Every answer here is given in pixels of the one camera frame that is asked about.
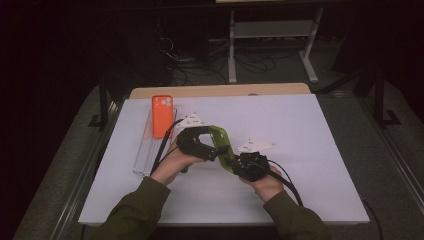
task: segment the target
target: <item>transparent tray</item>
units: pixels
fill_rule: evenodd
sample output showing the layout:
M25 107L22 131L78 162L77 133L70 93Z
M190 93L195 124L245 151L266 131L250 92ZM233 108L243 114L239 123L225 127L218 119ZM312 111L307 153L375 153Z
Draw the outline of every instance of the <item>transparent tray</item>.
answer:
M134 162L133 172L144 176L150 176L153 163L155 162L156 155L158 154L160 145L162 144L162 138L156 138L153 136L153 123L152 123L152 111L149 112L147 117L146 126L144 128L143 138L141 139L140 148L138 149L137 158ZM177 110L174 108L174 117L177 116ZM161 159L165 156L168 151L171 142L174 140L177 134L172 134L165 145Z

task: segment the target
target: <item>green jacket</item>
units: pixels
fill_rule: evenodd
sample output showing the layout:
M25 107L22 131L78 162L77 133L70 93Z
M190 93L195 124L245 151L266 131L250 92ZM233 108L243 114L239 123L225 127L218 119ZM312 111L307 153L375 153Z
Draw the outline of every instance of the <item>green jacket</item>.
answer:
M135 192L116 205L92 240L148 239L160 219L162 207L171 191L145 177ZM328 228L312 210L300 207L283 191L264 205L283 239L331 239Z

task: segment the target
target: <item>orange object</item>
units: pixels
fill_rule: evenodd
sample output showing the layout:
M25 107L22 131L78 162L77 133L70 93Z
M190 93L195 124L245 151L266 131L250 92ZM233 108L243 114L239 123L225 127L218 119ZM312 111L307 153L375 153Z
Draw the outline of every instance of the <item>orange object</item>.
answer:
M174 102L169 95L152 97L153 136L163 138L174 122Z

